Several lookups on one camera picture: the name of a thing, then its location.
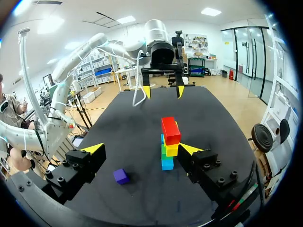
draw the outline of trash can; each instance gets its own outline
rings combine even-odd
[[[222,72],[222,77],[227,78],[227,71],[221,70],[221,72]]]

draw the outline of ceiling light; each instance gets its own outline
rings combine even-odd
[[[23,71],[20,70],[20,71],[19,71],[19,76],[22,76],[22,74],[23,74]]]
[[[135,20],[136,19],[133,16],[128,16],[128,17],[124,17],[124,18],[118,19],[117,21],[120,24],[125,24],[125,23],[132,22],[132,21],[135,21]]]
[[[54,59],[49,60],[47,64],[53,64],[53,63],[56,62],[56,61],[57,61],[57,59],[54,58]]]
[[[38,34],[47,34],[56,31],[62,24],[64,20],[60,17],[49,17],[43,20],[38,27]]]
[[[221,11],[218,11],[216,9],[212,9],[212,8],[205,8],[204,10],[202,10],[201,14],[205,14],[205,15],[209,15],[209,16],[217,16],[219,15],[220,13],[222,13]]]
[[[66,50],[74,50],[74,49],[76,49],[78,46],[80,46],[80,42],[71,42],[71,43],[69,43],[69,44],[67,44],[66,46],[65,46],[65,49]]]
[[[21,13],[25,12],[32,0],[21,0],[19,4],[15,7],[13,14],[19,16]]]

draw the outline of ceiling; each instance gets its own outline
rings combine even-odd
[[[222,13],[216,17],[202,15],[202,9],[210,7]],[[118,24],[111,28],[102,26],[104,16],[113,20],[134,16],[135,22]],[[34,75],[46,67],[46,63],[60,59],[71,51],[64,47],[69,42],[84,42],[98,32],[109,32],[123,26],[143,23],[150,19],[160,20],[193,20],[215,25],[222,25],[237,20],[262,18],[263,8],[254,0],[62,0],[61,5],[31,4],[31,7],[19,16],[11,15],[4,26],[0,38],[0,73],[4,76],[5,87],[10,87],[19,77],[18,30],[29,27],[27,39],[27,61],[30,74]],[[38,35],[38,25],[50,16],[65,20],[54,33]]]

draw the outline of floor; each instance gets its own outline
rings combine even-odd
[[[266,109],[266,105],[260,99],[256,97],[248,98],[249,90],[247,88],[233,80],[223,78],[221,75],[205,76],[204,78],[190,78],[189,82],[191,84],[193,81],[196,82],[196,86],[206,87],[228,110],[246,138],[251,137],[252,127],[256,123],[261,122]],[[168,86],[168,79],[166,76],[153,77],[150,79],[150,83],[154,84],[152,88]],[[125,86],[125,84],[126,80],[121,81],[122,90],[128,89],[128,86]],[[115,85],[114,83],[106,83],[99,86],[102,89],[102,94],[92,103],[86,104],[86,109],[88,109],[89,117],[93,124],[119,92],[117,83]],[[75,108],[67,109],[66,115],[71,115],[78,124],[84,125]],[[80,130],[77,128],[73,130],[73,133],[81,134]],[[11,173],[14,174],[17,171],[18,170],[12,166]]]

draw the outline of stool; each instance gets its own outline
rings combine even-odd
[[[257,148],[267,153],[271,150],[273,146],[273,138],[269,129],[263,124],[255,124],[251,130],[251,137],[248,140],[253,140],[256,147],[253,149],[255,151]]]

